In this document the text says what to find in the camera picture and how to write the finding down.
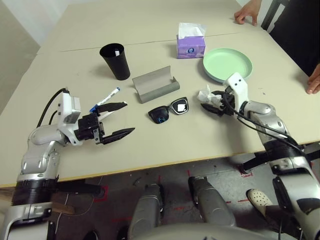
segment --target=black cable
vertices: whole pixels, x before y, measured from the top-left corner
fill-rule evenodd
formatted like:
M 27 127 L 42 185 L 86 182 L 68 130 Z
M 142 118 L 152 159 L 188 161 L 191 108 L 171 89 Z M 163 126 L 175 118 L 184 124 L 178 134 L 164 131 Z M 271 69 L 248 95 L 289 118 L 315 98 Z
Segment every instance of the black cable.
M 49 125 L 51 125 L 52 120 L 54 119 L 54 116 L 56 115 L 57 112 L 58 112 L 58 110 L 55 110 L 55 111 L 52 113 L 52 115 L 51 115 L 51 117 L 50 117 L 50 120 L 49 120 Z
M 302 231 L 302 229 L 301 229 L 299 240 L 302 240 L 303 235 L 304 235 L 304 231 Z
M 62 93 L 62 92 L 68 92 L 68 90 L 66 89 L 66 88 L 61 88 L 59 91 L 57 91 L 52 97 L 51 97 L 51 99 L 48 101 L 48 103 L 46 104 L 46 106 L 45 106 L 45 108 L 44 108 L 44 110 L 43 110 L 43 112 L 42 112 L 42 115 L 41 115 L 41 117 L 40 117 L 40 119 L 39 119 L 39 122 L 38 122 L 38 124 L 37 124 L 37 128 L 38 127 L 40 127 L 41 126 L 41 123 L 42 123 L 42 121 L 44 120 L 44 117 L 45 117 L 45 115 L 46 115 L 46 112 L 47 112 L 47 110 L 48 110 L 48 108 L 50 107 L 50 105 L 51 105 L 51 103 L 54 101 L 54 99 L 60 94 L 60 93 Z
M 281 218 L 281 222 L 280 222 L 280 227 L 279 227 L 279 232 L 278 232 L 278 240 L 281 240 L 282 221 L 283 221 L 283 218 Z
M 277 136 L 273 136 L 272 134 L 269 134 L 269 133 L 263 132 L 263 131 L 261 131 L 261 130 L 259 130 L 259 129 L 256 129 L 256 128 L 254 128 L 254 127 L 246 124 L 246 123 L 245 123 L 244 121 L 242 121 L 239 117 L 237 118 L 237 120 L 238 120 L 240 123 L 246 125 L 248 128 L 253 129 L 253 130 L 255 130 L 255 131 L 259 132 L 259 133 L 265 134 L 265 135 L 267 135 L 267 136 L 269 136 L 269 137 L 272 137 L 272 138 L 274 138 L 274 139 L 277 139 L 277 140 L 279 140 L 280 142 L 282 142 L 282 143 L 284 143 L 284 144 L 286 144 L 286 145 L 288 145 L 288 146 L 296 149 L 296 150 L 299 151 L 299 153 L 301 153 L 303 156 L 306 156 L 306 154 L 305 154 L 300 148 L 298 148 L 297 146 L 293 145 L 292 143 L 284 140 L 284 138 L 279 138 L 279 137 L 277 137 Z
M 273 132 L 275 132 L 275 133 L 277 133 L 277 134 L 284 135 L 284 136 L 286 136 L 288 139 L 290 139 L 294 144 L 298 145 L 298 143 L 296 142 L 296 140 L 294 140 L 290 135 L 288 135 L 288 134 L 286 134 L 286 133 L 284 133 L 284 132 L 278 131 L 278 130 L 272 128 L 272 127 L 268 127 L 268 126 L 262 125 L 262 124 L 260 124 L 260 123 L 258 123 L 258 122 L 254 122 L 254 121 L 252 121 L 250 118 L 248 118 L 248 117 L 246 117 L 245 115 L 239 113 L 237 110 L 235 110 L 235 109 L 230 105 L 230 103 L 228 102 L 228 100 L 227 100 L 227 98 L 226 98 L 226 94 L 223 94 L 223 95 L 222 95 L 222 98 L 223 98 L 224 102 L 226 103 L 226 105 L 227 105 L 236 115 L 242 117 L 243 119 L 247 120 L 247 121 L 250 122 L 250 123 L 253 123 L 254 125 L 257 125 L 257 126 L 259 126 L 259 127 L 262 127 L 262 128 L 264 128 L 264 129 L 268 129 L 268 130 L 273 131 Z

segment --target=mint green plate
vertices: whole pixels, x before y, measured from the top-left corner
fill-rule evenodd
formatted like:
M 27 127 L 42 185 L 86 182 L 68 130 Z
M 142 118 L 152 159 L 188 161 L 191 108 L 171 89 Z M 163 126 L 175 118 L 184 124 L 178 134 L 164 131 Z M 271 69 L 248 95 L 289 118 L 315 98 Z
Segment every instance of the mint green plate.
M 235 72 L 246 79 L 253 70 L 250 59 L 231 48 L 215 48 L 207 52 L 203 57 L 203 66 L 206 74 L 219 83 L 223 83 Z

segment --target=black cup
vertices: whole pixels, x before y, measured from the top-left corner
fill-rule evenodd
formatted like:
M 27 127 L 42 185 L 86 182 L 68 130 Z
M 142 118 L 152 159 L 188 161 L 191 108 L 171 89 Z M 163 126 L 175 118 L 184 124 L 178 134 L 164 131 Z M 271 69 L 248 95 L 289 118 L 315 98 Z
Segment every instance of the black cup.
M 126 80 L 130 77 L 124 46 L 119 43 L 111 43 L 101 48 L 99 53 L 109 65 L 116 79 Z

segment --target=human hand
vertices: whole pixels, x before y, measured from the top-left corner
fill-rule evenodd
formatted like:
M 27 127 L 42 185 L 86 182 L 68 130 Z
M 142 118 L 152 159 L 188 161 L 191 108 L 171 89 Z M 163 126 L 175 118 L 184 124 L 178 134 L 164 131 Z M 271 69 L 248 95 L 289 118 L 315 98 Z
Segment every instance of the human hand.
M 320 63 L 315 67 L 312 75 L 308 80 L 308 89 L 306 90 L 307 94 L 316 94 L 320 92 Z
M 252 25 L 257 26 L 257 17 L 262 0 L 250 0 L 246 5 L 234 14 L 234 19 L 238 24 L 244 24 L 246 16 L 252 17 Z

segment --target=beige table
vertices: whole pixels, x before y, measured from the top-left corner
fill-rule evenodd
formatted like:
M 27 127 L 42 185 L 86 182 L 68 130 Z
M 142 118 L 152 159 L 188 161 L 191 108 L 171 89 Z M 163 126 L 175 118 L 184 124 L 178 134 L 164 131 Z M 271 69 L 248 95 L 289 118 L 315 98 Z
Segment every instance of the beige table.
M 229 47 L 246 54 L 253 62 L 248 79 L 249 98 L 275 106 L 291 135 L 299 143 L 320 140 L 320 95 L 305 93 L 307 76 L 265 31 L 206 37 L 206 51 Z M 82 115 L 115 87 L 121 91 L 112 102 L 127 101 L 128 106 L 107 117 L 103 123 L 108 134 L 135 127 L 125 138 L 95 145 L 67 146 L 61 151 L 59 175 L 71 180 L 136 169 L 203 160 L 263 150 L 258 134 L 233 117 L 221 118 L 206 112 L 196 95 L 208 84 L 223 90 L 204 73 L 202 58 L 175 59 L 176 42 L 130 45 L 126 49 L 131 77 L 171 65 L 180 90 L 141 104 L 132 79 L 114 79 L 99 49 L 86 49 L 38 55 L 0 116 L 0 187 L 12 186 L 27 150 L 27 137 L 36 127 L 43 108 L 56 90 L 69 87 L 80 97 Z M 187 97 L 189 112 L 170 113 L 169 120 L 153 123 L 147 112 Z M 55 104 L 49 109 L 48 123 Z
M 235 0 L 103 0 L 70 5 L 38 54 L 175 40 L 178 24 L 207 25 L 206 36 L 262 31 L 235 24 Z

